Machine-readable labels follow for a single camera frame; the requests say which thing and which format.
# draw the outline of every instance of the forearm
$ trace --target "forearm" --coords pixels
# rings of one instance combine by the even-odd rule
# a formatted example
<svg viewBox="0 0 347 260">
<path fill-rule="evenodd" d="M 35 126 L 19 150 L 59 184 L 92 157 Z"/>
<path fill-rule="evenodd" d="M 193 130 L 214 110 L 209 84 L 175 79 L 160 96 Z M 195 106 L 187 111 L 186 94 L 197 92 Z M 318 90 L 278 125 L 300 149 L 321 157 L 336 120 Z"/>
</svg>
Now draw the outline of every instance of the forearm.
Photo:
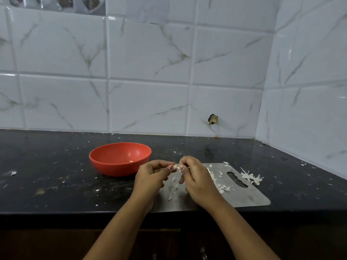
<svg viewBox="0 0 347 260">
<path fill-rule="evenodd" d="M 208 211 L 223 232 L 237 260 L 279 259 L 228 202 L 220 201 Z"/>
<path fill-rule="evenodd" d="M 100 234 L 84 260 L 128 259 L 144 217 L 145 208 L 130 198 Z"/>
</svg>

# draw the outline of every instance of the cutting board handle hole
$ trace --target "cutting board handle hole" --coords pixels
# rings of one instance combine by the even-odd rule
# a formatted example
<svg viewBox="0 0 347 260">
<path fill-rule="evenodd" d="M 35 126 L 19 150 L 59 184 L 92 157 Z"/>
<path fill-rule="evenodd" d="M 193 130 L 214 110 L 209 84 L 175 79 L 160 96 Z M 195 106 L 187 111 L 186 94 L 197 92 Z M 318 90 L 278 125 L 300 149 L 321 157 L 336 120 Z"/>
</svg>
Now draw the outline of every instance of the cutting board handle hole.
<svg viewBox="0 0 347 260">
<path fill-rule="evenodd" d="M 232 179 L 238 186 L 242 187 L 242 188 L 248 188 L 248 186 L 246 184 L 244 184 L 242 181 L 240 181 L 239 179 L 237 179 L 237 177 L 235 176 L 235 174 L 233 172 L 227 172 L 227 175 L 230 177 L 230 179 Z"/>
</svg>

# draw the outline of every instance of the tile wall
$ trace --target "tile wall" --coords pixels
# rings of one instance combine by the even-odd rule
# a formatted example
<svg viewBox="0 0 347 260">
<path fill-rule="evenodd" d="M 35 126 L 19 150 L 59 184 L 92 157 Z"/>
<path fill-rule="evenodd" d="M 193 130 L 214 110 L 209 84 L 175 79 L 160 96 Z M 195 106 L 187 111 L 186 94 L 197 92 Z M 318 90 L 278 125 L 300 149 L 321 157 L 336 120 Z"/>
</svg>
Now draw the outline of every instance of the tile wall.
<svg viewBox="0 0 347 260">
<path fill-rule="evenodd" d="M 252 138 L 278 5 L 170 0 L 164 26 L 126 0 L 106 17 L 0 5 L 0 128 Z"/>
<path fill-rule="evenodd" d="M 280 0 L 256 138 L 347 179 L 347 0 Z"/>
</svg>

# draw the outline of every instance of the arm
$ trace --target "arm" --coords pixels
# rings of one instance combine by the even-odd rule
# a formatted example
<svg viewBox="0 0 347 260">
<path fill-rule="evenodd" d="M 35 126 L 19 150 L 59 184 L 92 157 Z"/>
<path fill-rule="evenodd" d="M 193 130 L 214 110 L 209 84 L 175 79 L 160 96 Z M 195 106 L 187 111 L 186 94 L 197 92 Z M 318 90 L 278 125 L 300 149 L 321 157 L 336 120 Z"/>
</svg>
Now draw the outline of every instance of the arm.
<svg viewBox="0 0 347 260">
<path fill-rule="evenodd" d="M 95 241 L 84 260 L 128 259 L 141 223 L 152 209 L 154 198 L 163 187 L 163 181 L 173 171 L 174 164 L 150 161 L 140 166 L 132 195 Z"/>
<path fill-rule="evenodd" d="M 179 164 L 182 172 L 179 183 L 185 181 L 192 199 L 215 219 L 237 260 L 279 259 L 245 219 L 225 201 L 199 160 L 185 156 Z"/>
</svg>

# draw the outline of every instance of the person's right hand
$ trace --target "person's right hand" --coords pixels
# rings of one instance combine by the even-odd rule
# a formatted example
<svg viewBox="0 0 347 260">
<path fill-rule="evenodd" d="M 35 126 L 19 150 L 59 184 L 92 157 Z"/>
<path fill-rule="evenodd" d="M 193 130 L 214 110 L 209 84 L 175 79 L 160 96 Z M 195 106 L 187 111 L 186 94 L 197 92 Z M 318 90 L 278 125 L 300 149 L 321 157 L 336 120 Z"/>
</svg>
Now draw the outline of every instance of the person's right hand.
<svg viewBox="0 0 347 260">
<path fill-rule="evenodd" d="M 182 172 L 179 183 L 186 182 L 186 189 L 193 201 L 206 211 L 210 212 L 219 201 L 225 201 L 217 190 L 209 171 L 198 159 L 184 156 L 179 161 L 179 168 Z"/>
</svg>

